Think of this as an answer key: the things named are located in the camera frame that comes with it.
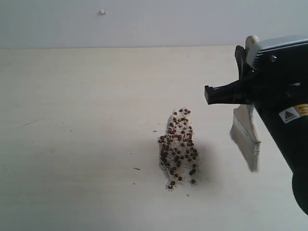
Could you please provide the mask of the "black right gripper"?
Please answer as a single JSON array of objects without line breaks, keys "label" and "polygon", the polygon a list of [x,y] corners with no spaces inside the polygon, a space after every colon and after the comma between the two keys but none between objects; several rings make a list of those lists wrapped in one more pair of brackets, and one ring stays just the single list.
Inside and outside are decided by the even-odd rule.
[{"label": "black right gripper", "polygon": [[204,95],[211,104],[257,104],[272,108],[291,106],[308,100],[308,57],[303,60],[266,62],[254,70],[246,61],[248,50],[235,47],[239,80],[227,85],[205,85]]}]

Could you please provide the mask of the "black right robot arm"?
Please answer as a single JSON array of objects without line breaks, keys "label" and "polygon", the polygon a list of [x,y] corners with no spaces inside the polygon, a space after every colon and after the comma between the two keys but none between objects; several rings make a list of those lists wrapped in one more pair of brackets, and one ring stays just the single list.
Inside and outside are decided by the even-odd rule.
[{"label": "black right robot arm", "polygon": [[256,108],[285,158],[298,206],[308,212],[308,57],[297,48],[261,55],[257,67],[235,49],[239,79],[220,87],[205,86],[208,104],[243,104]]}]

